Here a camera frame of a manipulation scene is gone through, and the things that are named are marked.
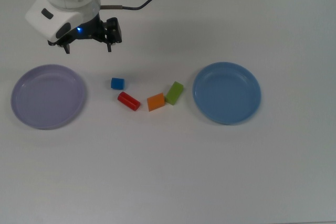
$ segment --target table surface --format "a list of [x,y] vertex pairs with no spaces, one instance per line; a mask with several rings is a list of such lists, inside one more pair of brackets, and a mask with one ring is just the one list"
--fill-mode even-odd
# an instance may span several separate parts
[[[118,17],[108,53],[50,47],[24,20],[35,0],[0,0],[0,222],[279,223],[336,220],[336,0],[155,0]],[[138,6],[145,0],[101,0]],[[206,65],[234,62],[258,79],[249,121],[208,120],[192,98]],[[85,81],[86,105],[52,131],[11,110],[16,81],[56,63]],[[111,77],[142,102],[117,101]],[[178,81],[175,106],[146,98]]]

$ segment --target orange cube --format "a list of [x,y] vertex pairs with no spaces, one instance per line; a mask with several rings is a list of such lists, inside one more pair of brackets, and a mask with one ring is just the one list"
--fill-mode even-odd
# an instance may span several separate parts
[[156,110],[165,105],[163,93],[147,98],[148,110]]

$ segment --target white robot arm casing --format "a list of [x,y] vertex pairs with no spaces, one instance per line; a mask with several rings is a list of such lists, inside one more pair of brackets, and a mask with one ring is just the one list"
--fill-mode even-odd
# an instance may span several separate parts
[[100,0],[36,0],[27,21],[48,41],[56,42],[70,30],[94,19]]

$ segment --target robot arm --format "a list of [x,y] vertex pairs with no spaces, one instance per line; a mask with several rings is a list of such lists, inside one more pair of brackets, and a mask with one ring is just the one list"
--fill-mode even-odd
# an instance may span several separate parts
[[121,42],[116,18],[103,23],[99,17],[100,0],[36,0],[26,14],[27,21],[52,46],[64,47],[76,39],[95,39],[105,42],[108,50]]

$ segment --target purple plate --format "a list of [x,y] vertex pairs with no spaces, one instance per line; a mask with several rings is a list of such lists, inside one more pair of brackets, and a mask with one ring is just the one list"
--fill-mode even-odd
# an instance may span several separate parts
[[23,123],[51,130],[69,123],[82,109],[86,89],[71,69],[44,65],[25,73],[12,92],[12,110]]

